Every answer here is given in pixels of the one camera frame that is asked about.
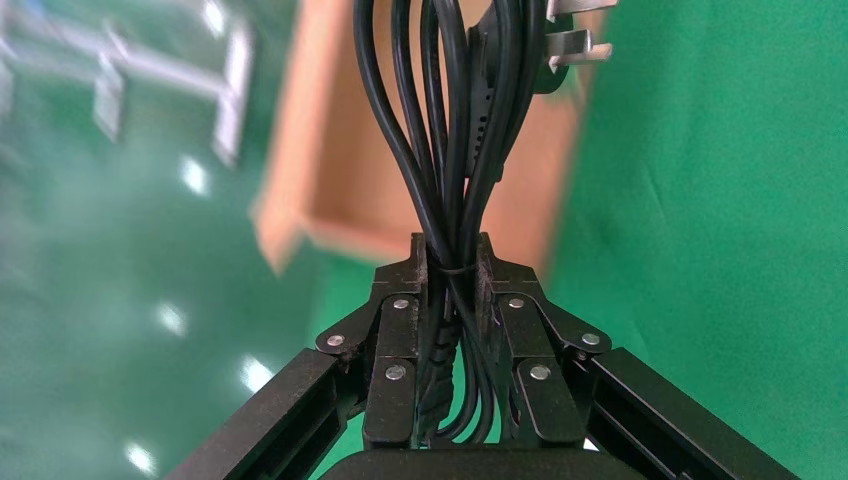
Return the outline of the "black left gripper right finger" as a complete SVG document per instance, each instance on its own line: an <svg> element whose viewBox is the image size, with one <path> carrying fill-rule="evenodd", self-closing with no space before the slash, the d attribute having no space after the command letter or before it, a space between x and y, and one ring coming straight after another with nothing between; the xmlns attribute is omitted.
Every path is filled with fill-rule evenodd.
<svg viewBox="0 0 848 480"><path fill-rule="evenodd" d="M478 323L503 464L535 479L788 479L789 469L597 327L528 266L477 246Z"/></svg>

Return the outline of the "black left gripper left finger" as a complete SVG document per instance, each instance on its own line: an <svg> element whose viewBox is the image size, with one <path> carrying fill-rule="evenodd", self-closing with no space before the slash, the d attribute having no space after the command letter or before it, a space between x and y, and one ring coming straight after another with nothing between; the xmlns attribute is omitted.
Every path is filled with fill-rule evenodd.
<svg viewBox="0 0 848 480"><path fill-rule="evenodd" d="M169 473L171 479L308 479L358 415L363 449L325 479L376 479L417 443L419 318L427 253L376 269L369 298L318 335Z"/></svg>

